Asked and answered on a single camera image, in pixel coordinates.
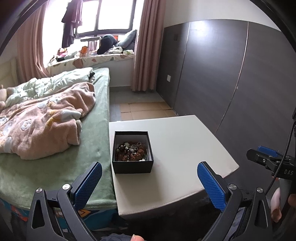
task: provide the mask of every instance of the white ottoman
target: white ottoman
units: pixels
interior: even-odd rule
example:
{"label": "white ottoman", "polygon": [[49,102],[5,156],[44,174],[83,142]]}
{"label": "white ottoman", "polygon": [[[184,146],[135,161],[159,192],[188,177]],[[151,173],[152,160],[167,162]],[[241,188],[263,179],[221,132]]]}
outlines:
{"label": "white ottoman", "polygon": [[110,122],[109,128],[111,156],[115,131],[148,131],[154,156],[151,173],[115,174],[112,167],[118,212],[125,219],[160,215],[161,207],[204,190],[197,177],[202,161],[222,177],[239,167],[194,115]]}

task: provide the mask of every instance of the dark jacket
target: dark jacket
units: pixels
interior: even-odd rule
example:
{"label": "dark jacket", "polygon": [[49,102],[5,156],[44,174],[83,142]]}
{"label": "dark jacket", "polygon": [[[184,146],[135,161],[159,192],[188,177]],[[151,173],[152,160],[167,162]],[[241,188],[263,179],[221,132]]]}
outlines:
{"label": "dark jacket", "polygon": [[104,37],[102,37],[101,46],[96,53],[97,54],[104,54],[105,52],[107,52],[109,49],[111,49],[117,43],[118,43],[118,41],[116,40],[116,38],[114,38],[113,35],[106,34]]}
{"label": "dark jacket", "polygon": [[74,43],[74,28],[82,25],[83,0],[72,0],[68,3],[66,13],[62,19],[64,26],[62,48],[68,48]]}

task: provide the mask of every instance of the pink blanket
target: pink blanket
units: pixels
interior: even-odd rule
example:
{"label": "pink blanket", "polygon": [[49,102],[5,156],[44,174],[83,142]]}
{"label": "pink blanket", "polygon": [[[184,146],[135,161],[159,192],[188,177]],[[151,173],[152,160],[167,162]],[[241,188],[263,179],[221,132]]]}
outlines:
{"label": "pink blanket", "polygon": [[94,86],[78,83],[50,97],[26,101],[0,114],[0,153],[34,160],[80,144],[81,121],[95,104]]}

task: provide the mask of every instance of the wardrobe door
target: wardrobe door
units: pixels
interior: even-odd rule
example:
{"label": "wardrobe door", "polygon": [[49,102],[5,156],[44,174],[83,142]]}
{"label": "wardrobe door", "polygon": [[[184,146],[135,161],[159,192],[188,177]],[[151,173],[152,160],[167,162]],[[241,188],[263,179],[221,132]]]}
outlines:
{"label": "wardrobe door", "polygon": [[247,38],[246,21],[190,23],[174,110],[196,115],[215,133],[238,81]]}
{"label": "wardrobe door", "polygon": [[[229,177],[241,188],[268,187],[271,172],[247,160],[250,148],[284,152],[296,106],[296,53],[284,34],[249,23],[241,77],[216,137],[240,166]],[[294,135],[290,155],[294,156]]]}
{"label": "wardrobe door", "polygon": [[178,24],[164,29],[156,91],[170,107],[174,106],[176,99],[188,30],[189,23]]}

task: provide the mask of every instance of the gray floor tile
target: gray floor tile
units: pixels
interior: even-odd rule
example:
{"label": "gray floor tile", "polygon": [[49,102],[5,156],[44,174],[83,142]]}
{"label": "gray floor tile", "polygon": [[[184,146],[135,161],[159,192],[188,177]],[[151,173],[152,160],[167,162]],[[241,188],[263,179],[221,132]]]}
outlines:
{"label": "gray floor tile", "polygon": [[112,92],[112,98],[115,98],[115,104],[163,101],[163,99],[157,92],[148,92],[148,91],[147,92],[132,92],[132,91]]}
{"label": "gray floor tile", "polygon": [[110,98],[110,105],[115,104],[115,92],[110,92],[109,98]]}
{"label": "gray floor tile", "polygon": [[119,104],[110,104],[110,122],[121,121]]}

